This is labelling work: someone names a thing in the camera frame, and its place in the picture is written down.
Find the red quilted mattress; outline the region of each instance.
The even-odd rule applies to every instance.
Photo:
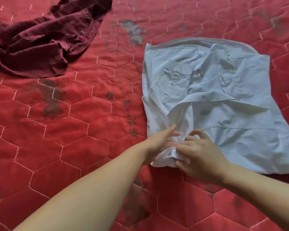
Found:
[[[10,23],[58,0],[0,0]],[[244,42],[271,57],[272,95],[289,123],[289,0],[113,0],[86,53],[65,75],[0,74],[0,231],[146,139],[146,43],[182,37]],[[289,175],[275,176],[289,182]],[[280,230],[235,194],[175,168],[144,166],[112,231]]]

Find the person's right hand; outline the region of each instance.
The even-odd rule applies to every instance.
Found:
[[[185,141],[176,147],[176,152],[190,160],[189,164],[175,160],[177,168],[190,177],[217,185],[222,183],[232,165],[201,129],[190,132]]]

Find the person's left arm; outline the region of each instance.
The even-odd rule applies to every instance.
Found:
[[[150,163],[176,126],[153,134],[56,194],[14,231],[108,231],[140,167]]]

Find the dark red garment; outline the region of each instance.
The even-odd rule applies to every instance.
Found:
[[[8,26],[0,22],[0,70],[21,77],[65,73],[95,37],[112,0],[61,0],[47,15]]]

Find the clothing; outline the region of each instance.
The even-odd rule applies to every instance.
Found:
[[[177,124],[182,142],[204,129],[225,157],[258,173],[289,173],[289,125],[271,96],[269,56],[243,43],[182,38],[146,45],[142,89],[148,136]],[[171,147],[152,166],[186,160]]]
[[[112,0],[61,0],[47,15],[11,26],[0,22],[0,70],[40,78],[65,73],[95,37]]]

